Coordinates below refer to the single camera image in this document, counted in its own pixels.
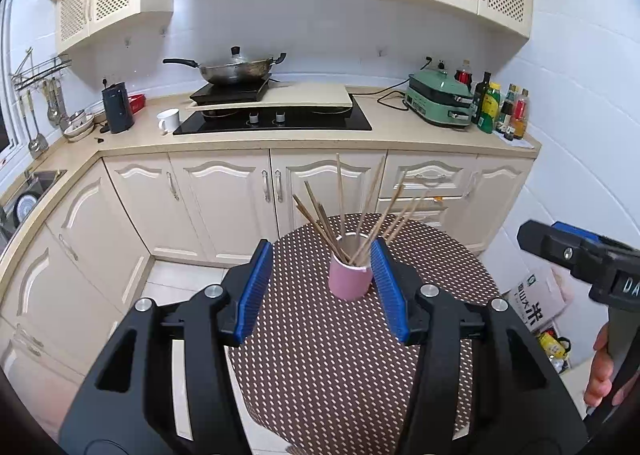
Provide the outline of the person's right hand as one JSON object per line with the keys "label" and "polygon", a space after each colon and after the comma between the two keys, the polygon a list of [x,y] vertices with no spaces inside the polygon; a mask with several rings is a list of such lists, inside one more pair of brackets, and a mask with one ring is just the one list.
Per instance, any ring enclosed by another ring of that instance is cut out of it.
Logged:
{"label": "person's right hand", "polygon": [[612,391],[614,362],[608,355],[608,324],[600,329],[593,343],[593,350],[594,357],[584,393],[584,401],[588,407],[599,406]]}

